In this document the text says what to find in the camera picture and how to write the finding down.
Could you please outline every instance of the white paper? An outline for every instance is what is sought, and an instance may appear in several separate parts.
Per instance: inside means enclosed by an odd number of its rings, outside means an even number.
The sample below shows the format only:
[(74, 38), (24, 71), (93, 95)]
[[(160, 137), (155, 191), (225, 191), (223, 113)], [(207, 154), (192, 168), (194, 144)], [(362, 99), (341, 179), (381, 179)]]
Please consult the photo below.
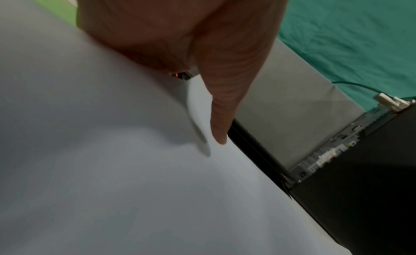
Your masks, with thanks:
[(211, 97), (0, 0), (0, 254), (345, 252), (209, 128)]

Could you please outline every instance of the green strip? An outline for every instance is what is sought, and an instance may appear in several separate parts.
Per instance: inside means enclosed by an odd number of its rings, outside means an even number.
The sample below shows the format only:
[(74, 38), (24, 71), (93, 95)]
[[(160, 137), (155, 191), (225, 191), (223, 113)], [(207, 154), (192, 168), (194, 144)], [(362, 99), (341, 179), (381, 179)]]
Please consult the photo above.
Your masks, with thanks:
[(67, 0), (33, 0), (39, 5), (61, 18), (62, 20), (76, 25), (77, 7)]

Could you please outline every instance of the skin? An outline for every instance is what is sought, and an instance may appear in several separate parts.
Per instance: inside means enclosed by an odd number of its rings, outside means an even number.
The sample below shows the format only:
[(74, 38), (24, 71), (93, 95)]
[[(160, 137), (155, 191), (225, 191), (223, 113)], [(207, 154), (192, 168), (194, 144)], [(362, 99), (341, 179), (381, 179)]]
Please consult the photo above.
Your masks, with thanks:
[(227, 142), (238, 104), (266, 60), (288, 0), (77, 0), (78, 27), (150, 68), (198, 67), (213, 96), (212, 135)]

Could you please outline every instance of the teal fabric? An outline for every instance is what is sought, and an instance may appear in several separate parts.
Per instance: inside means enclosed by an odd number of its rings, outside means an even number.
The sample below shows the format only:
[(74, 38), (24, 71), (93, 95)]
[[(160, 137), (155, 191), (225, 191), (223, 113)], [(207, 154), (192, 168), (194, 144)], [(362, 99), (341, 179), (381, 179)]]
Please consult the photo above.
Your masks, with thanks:
[[(331, 81), (416, 96), (416, 0), (290, 0), (278, 37)], [(338, 87), (376, 105), (372, 91)]]

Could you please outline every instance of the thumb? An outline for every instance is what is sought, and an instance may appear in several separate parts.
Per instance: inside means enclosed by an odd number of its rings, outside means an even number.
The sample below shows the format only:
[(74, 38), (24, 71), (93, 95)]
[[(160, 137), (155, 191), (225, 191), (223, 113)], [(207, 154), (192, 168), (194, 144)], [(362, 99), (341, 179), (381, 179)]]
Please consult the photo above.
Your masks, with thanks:
[(211, 131), (220, 144), (269, 54), (287, 0), (230, 0), (195, 30), (193, 55), (213, 96)]

